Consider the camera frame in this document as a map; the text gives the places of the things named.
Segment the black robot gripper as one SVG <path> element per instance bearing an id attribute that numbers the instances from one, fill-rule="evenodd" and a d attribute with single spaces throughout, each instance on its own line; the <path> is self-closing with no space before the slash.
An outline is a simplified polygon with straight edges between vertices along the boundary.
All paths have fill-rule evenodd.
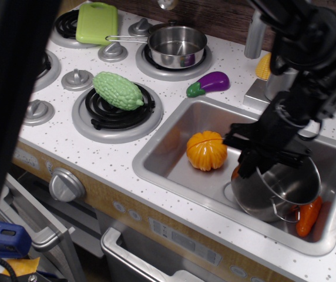
<path id="1" fill-rule="evenodd" d="M 223 143 L 241 150 L 238 174 L 249 178 L 256 167 L 261 174 L 277 163 L 298 168 L 309 155 L 296 140 L 313 118 L 314 97 L 306 90 L 279 92 L 254 123 L 232 123 Z"/>

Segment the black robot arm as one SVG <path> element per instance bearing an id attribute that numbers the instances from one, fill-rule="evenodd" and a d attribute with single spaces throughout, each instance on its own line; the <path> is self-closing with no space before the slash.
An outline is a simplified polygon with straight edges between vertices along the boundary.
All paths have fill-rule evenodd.
<path id="1" fill-rule="evenodd" d="M 307 1 L 251 1 L 275 32 L 270 69 L 295 69 L 289 88 L 276 94 L 259 120 L 233 123 L 225 145 L 241 151 L 238 174 L 250 177 L 281 163 L 299 167 L 309 150 L 299 131 L 336 113 L 336 12 Z"/>

